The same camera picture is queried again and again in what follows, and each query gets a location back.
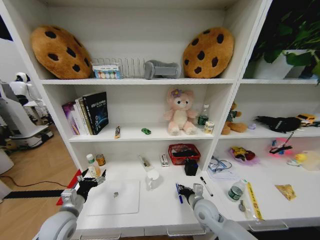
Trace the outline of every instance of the white cup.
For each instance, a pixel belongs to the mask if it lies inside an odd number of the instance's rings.
[[[147,173],[147,184],[150,189],[155,189],[160,184],[159,172],[155,169],[148,171]]]

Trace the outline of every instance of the plush bear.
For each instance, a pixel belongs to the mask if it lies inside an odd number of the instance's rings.
[[[91,59],[85,47],[61,27],[45,25],[31,34],[36,59],[59,79],[85,79],[91,75]]]
[[[198,113],[191,109],[194,92],[170,88],[166,100],[170,106],[170,110],[164,114],[164,118],[170,121],[168,133],[175,136],[180,130],[184,130],[188,135],[195,134],[197,128],[192,122]]]
[[[228,66],[234,44],[234,37],[223,27],[213,27],[200,33],[184,50],[184,75],[198,79],[219,75]]]
[[[247,130],[248,126],[244,123],[233,123],[235,117],[240,117],[242,115],[242,112],[240,111],[234,111],[237,107],[237,104],[235,102],[232,103],[231,110],[228,114],[228,117],[226,118],[225,124],[223,126],[222,135],[228,135],[231,130],[243,133]]]

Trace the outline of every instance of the cookie pillow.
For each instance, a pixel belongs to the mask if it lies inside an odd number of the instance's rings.
[[[223,27],[213,27],[196,36],[183,53],[184,75],[211,79],[222,73],[234,52],[235,40]]]
[[[85,79],[91,75],[91,59],[85,47],[68,31],[40,26],[31,34],[36,59],[59,79]]]

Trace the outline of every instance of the wooden floor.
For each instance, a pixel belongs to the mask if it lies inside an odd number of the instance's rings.
[[[54,137],[42,146],[15,152],[10,155],[13,168],[1,176],[11,176],[17,184],[28,185],[41,181],[54,181],[68,185],[77,169],[68,153],[59,132],[50,127]],[[17,187],[10,179],[1,180],[13,191],[60,190],[63,187],[52,183],[41,183],[29,187]],[[42,223],[59,211],[58,197],[5,199],[0,204],[0,240],[31,240]],[[132,237],[126,240],[167,240],[167,236]],[[191,240],[191,237],[180,237]]]

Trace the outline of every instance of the pen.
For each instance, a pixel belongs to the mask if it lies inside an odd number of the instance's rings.
[[[203,185],[205,186],[205,189],[208,191],[208,193],[210,194],[211,197],[214,196],[214,194],[210,191],[210,188],[208,187],[206,181],[204,180],[204,178],[201,176],[200,177],[201,181],[203,182]]]
[[[182,196],[179,194],[179,187],[178,187],[178,183],[175,184],[175,187],[176,187],[176,191],[178,193],[178,196],[179,196],[179,200],[180,200],[180,203],[183,204],[184,201],[182,201]]]

